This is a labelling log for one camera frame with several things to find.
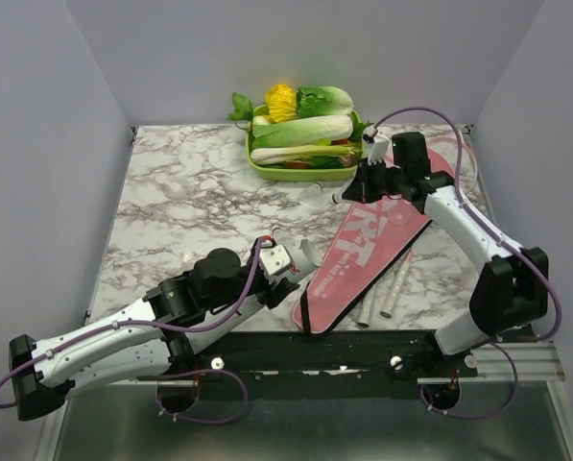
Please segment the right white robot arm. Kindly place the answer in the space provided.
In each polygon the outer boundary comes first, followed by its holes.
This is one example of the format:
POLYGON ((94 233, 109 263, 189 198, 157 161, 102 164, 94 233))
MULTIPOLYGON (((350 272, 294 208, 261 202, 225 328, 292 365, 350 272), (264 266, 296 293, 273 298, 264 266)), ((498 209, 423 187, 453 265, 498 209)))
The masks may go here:
POLYGON ((452 356, 507 329, 525 326, 548 310, 548 257, 500 231, 465 197, 456 177, 433 171, 422 133, 381 137, 365 129, 364 157, 341 201, 371 204, 398 196, 439 225, 465 252, 479 275, 468 311, 438 328, 433 354, 452 356))

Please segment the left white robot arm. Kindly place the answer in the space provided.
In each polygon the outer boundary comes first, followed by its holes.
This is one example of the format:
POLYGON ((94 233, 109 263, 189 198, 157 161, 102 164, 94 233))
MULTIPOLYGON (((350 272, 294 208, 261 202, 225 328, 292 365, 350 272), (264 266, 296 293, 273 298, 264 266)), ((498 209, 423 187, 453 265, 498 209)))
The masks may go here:
POLYGON ((261 309, 278 306, 320 262, 272 240, 252 248, 246 262, 219 248, 92 325, 50 339, 14 338, 18 419, 46 416, 111 382, 191 369, 197 354, 261 309))

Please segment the white shuttlecock tube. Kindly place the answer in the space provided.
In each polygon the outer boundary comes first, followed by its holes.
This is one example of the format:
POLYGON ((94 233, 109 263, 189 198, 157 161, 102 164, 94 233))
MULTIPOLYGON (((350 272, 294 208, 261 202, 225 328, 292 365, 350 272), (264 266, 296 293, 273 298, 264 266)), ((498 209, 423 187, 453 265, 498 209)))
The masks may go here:
POLYGON ((276 244, 284 245, 293 259, 293 266, 279 277, 266 278, 260 266, 256 271, 256 284, 250 289, 242 305, 237 309, 237 313, 226 322, 208 332, 187 333, 186 337, 191 346, 193 354, 198 354, 207 347, 218 341, 233 329, 239 327, 250 317, 262 310, 270 310, 264 305, 264 295, 268 288, 281 279, 288 279, 301 286, 302 281, 313 274, 322 265, 321 252, 306 238, 294 237, 287 232, 276 229, 272 235, 272 243, 264 242, 263 247, 272 247, 276 244))

